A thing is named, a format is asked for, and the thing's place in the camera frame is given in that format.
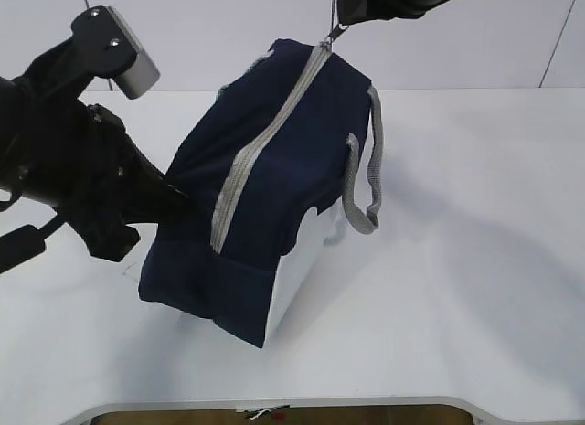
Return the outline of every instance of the fabric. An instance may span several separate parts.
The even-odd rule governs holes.
[[[349,134],[359,156],[367,137],[371,81],[324,48],[276,41],[181,144],[166,176],[197,209],[159,226],[143,300],[264,345],[279,262],[307,210],[322,213],[342,195]]]

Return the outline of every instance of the floor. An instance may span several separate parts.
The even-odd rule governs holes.
[[[473,425],[472,417],[453,407],[351,407],[283,409],[254,421],[256,425]],[[245,413],[161,411],[112,413],[92,425],[248,425]]]

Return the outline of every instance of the gray strap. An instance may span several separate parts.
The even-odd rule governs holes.
[[[380,172],[382,168],[382,157],[384,154],[384,130],[382,126],[382,104],[378,92],[370,87],[367,92],[372,100],[372,132],[374,135],[374,147],[367,165],[367,182],[372,188],[372,204],[364,213],[355,201],[355,187],[357,171],[359,169],[359,141],[353,134],[347,137],[349,146],[349,157],[346,163],[346,180],[342,200],[347,220],[356,231],[369,235],[379,227],[378,212],[382,207],[382,182]]]

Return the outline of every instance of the white wall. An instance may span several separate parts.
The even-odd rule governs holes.
[[[0,0],[0,76],[12,79],[70,36],[83,0]]]
[[[216,90],[237,78],[277,37],[318,42],[328,31],[330,2],[90,0],[122,12],[163,73],[158,90]],[[335,49],[382,90],[536,87],[571,3],[456,0],[421,20],[352,27]],[[585,15],[585,3],[581,7]],[[9,46],[3,48],[0,75],[21,73],[38,53],[67,37],[83,8],[82,0],[0,0],[0,39]],[[577,41],[558,51],[558,61],[562,55],[573,67],[553,61],[555,76],[559,69],[567,71],[547,84],[585,84],[585,75],[583,80],[573,76],[582,72],[578,59],[585,56],[578,25],[571,29]],[[107,86],[99,81],[92,88]]]
[[[545,80],[547,87],[585,87],[585,0],[576,0]]]

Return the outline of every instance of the navy blue bag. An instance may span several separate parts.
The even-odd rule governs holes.
[[[370,113],[373,203],[362,213],[353,184]],[[276,271],[307,210],[322,213],[343,196],[358,231],[378,227],[381,134],[370,79],[325,43],[277,40],[181,144],[166,176],[195,209],[159,226],[141,299],[213,319],[262,347]]]

